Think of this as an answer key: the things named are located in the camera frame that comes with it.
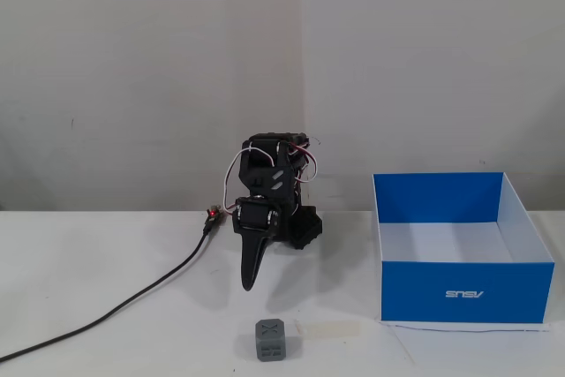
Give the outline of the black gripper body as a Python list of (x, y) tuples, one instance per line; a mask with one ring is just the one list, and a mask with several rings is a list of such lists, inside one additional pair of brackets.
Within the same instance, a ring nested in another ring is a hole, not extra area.
[(239, 235), (275, 238), (280, 230), (282, 210), (264, 197), (241, 197), (232, 213), (234, 231)]

